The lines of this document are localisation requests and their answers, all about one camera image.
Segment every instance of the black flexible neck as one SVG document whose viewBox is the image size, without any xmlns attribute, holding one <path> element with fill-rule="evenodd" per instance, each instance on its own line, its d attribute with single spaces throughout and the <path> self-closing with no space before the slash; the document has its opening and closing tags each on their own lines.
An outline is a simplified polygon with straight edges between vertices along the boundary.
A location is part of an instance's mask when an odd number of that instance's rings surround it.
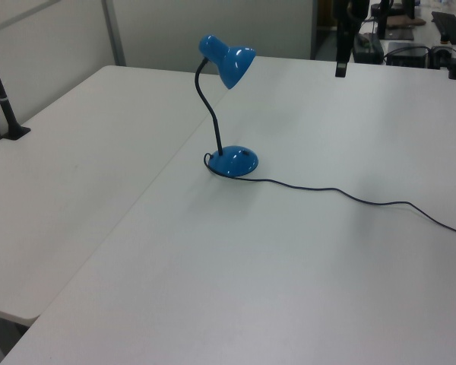
<svg viewBox="0 0 456 365">
<path fill-rule="evenodd" d="M 218 128 L 218 119 L 216 115 L 214 114 L 213 108 L 211 108 L 211 105 L 209 102 L 206 100 L 204 97 L 203 93 L 201 92 L 201 88 L 199 87 L 199 74 L 201 73 L 201 70 L 203 69 L 204 66 L 208 63 L 208 59 L 204 57 L 203 61 L 198 67 L 198 70 L 196 70 L 196 75 L 195 75 L 195 85 L 196 85 L 196 90 L 198 91 L 199 97 L 201 100 L 203 100 L 204 105 L 207 107 L 207 109 L 210 111 L 211 116 L 213 117 L 213 124 L 214 124 L 214 134 L 216 135 L 216 144 L 218 146 L 218 154 L 220 156 L 223 156 L 223 147 L 221 147 L 221 137 L 220 137 L 220 129 Z"/>
</svg>

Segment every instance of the white desk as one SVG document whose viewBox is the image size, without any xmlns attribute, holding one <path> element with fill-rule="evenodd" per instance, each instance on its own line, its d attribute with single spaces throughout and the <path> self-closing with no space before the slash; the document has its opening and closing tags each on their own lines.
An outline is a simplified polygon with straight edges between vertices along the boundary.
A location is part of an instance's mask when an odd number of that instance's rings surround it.
<svg viewBox="0 0 456 365">
<path fill-rule="evenodd" d="M 193 80 L 103 68 L 0 141 L 1 317 L 30 325 L 198 127 Z M 202 82 L 216 104 L 220 79 Z"/>
<path fill-rule="evenodd" d="M 450 2 L 450 5 L 444 5 L 439 8 L 434 8 L 430 5 L 430 1 L 428 0 L 425 4 L 421 6 L 416 6 L 415 8 L 415 15 L 426 21 L 425 25 L 417 26 L 412 29 L 414 40 L 381 40 L 382 48 L 384 53 L 388 51 L 388 44 L 390 42 L 404 42 L 404 43 L 422 43 L 425 46 L 433 47 L 433 46 L 440 46 L 440 39 L 441 34 L 438 31 L 437 26 L 432 22 L 432 12 L 433 11 L 440 11 L 445 13 L 452 13 L 456 15 L 456 0 Z M 378 4 L 379 0 L 371 0 L 371 4 Z M 362 25 L 360 33 L 371 33 L 372 32 L 373 23 L 366 23 Z M 452 47 L 456 49 L 456 46 L 452 44 L 447 44 L 445 46 Z"/>
<path fill-rule="evenodd" d="M 408 199 L 456 227 L 456 81 L 334 68 L 256 58 L 215 108 L 224 143 L 258 153 L 251 177 Z M 3 365 L 456 365 L 456 233 L 218 178 L 214 149 L 206 119 Z"/>
</svg>

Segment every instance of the black cable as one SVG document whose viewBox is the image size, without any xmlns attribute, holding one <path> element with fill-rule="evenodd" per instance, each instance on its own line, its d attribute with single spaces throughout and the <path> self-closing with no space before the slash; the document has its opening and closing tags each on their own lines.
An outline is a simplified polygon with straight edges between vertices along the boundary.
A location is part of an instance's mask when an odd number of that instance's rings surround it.
<svg viewBox="0 0 456 365">
<path fill-rule="evenodd" d="M 355 202 L 359 202 L 359 203 L 367 204 L 367 205 L 376 205 L 376 206 L 409 205 L 410 207 L 414 208 L 416 211 L 418 211 L 419 213 L 423 214 L 424 216 L 426 216 L 428 219 L 430 219 L 434 223 L 438 224 L 439 226 L 444 227 L 444 228 L 446 228 L 448 230 L 452 230 L 453 232 L 456 233 L 456 229 L 455 228 L 449 227 L 449 226 L 437 221 L 436 219 L 434 219 L 433 217 L 428 215 L 426 212 L 424 212 L 422 209 L 419 209 L 417 206 L 415 206 L 414 204 L 412 204 L 410 202 L 375 203 L 375 202 L 369 202 L 369 201 L 366 201 L 366 200 L 363 200 L 363 199 L 360 199 L 360 198 L 355 198 L 354 196 L 352 196 L 352 195 L 348 194 L 347 192 L 344 192 L 343 190 L 338 189 L 338 188 L 307 188 L 305 186 L 294 186 L 294 185 L 286 184 L 285 182 L 280 182 L 280 181 L 272 180 L 272 179 L 248 179 L 246 177 L 227 176 L 227 175 L 224 175 L 222 173 L 218 173 L 217 171 L 213 170 L 209 166 L 209 164 L 206 162 L 206 157 L 207 156 L 209 156 L 211 158 L 213 155 L 212 154 L 205 154 L 204 155 L 204 165 L 207 167 L 208 170 L 210 170 L 212 173 L 214 173 L 215 175 L 218 175 L 218 176 L 226 177 L 228 179 L 233 179 L 233 180 L 248 181 L 248 182 L 252 182 L 252 183 L 259 183 L 259 182 L 260 183 L 273 183 L 273 184 L 282 185 L 282 186 L 285 186 L 285 187 L 291 188 L 291 189 L 306 190 L 306 191 L 310 191 L 310 192 L 339 192 L 339 193 L 345 195 L 346 197 L 354 200 Z"/>
</svg>

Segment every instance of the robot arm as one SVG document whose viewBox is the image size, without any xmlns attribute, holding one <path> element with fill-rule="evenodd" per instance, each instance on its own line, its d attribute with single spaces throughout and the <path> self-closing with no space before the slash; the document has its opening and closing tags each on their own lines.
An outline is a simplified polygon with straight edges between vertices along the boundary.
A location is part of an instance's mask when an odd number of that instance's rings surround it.
<svg viewBox="0 0 456 365">
<path fill-rule="evenodd" d="M 333 0 L 333 17 L 337 20 L 336 77 L 344 78 L 355 35 L 368 14 L 370 0 Z"/>
</svg>

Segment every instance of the blue lamp base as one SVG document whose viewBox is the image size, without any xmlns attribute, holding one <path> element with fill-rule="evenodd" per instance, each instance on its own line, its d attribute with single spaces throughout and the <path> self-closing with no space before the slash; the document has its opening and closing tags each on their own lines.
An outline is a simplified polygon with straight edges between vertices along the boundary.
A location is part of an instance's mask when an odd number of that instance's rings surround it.
<svg viewBox="0 0 456 365">
<path fill-rule="evenodd" d="M 258 165 L 254 151 L 240 146 L 228 146 L 223 149 L 223 155 L 214 152 L 207 163 L 209 167 L 225 176 L 242 176 L 252 172 Z"/>
</svg>

